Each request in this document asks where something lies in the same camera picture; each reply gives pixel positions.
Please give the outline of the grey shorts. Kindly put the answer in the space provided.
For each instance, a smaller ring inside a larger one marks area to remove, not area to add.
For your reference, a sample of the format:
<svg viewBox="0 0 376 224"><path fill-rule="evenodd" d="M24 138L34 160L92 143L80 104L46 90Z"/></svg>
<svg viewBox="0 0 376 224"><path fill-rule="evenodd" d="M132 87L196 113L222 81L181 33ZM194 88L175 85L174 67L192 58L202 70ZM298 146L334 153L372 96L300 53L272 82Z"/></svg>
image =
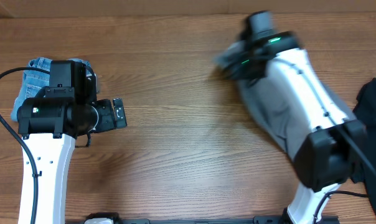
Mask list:
<svg viewBox="0 0 376 224"><path fill-rule="evenodd" d="M298 47L266 61L261 78L238 78L253 120L294 159L307 135L355 120L346 103L318 79L306 50Z"/></svg>

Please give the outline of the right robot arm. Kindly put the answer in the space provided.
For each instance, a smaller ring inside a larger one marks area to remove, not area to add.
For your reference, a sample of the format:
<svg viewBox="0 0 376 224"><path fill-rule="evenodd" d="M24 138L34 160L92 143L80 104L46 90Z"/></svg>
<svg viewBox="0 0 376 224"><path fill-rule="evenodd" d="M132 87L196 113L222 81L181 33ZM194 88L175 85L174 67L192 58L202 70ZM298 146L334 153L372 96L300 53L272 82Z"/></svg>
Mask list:
<svg viewBox="0 0 376 224"><path fill-rule="evenodd" d="M322 217L331 195L366 162L365 126L316 76L292 32L277 32L271 14L248 16L237 82L252 118L289 157L299 179L279 216L255 223L337 223Z"/></svg>

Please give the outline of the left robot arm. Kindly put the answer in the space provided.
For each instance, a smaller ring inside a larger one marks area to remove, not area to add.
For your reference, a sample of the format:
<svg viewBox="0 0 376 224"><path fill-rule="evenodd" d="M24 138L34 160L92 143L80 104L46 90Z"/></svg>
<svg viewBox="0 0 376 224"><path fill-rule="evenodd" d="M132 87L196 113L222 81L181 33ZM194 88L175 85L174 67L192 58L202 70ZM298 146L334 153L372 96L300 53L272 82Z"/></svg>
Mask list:
<svg viewBox="0 0 376 224"><path fill-rule="evenodd" d="M120 98L98 100L98 79L89 65L53 60L48 82L17 110L23 153L19 223L64 223L70 160L79 136L127 126Z"/></svg>

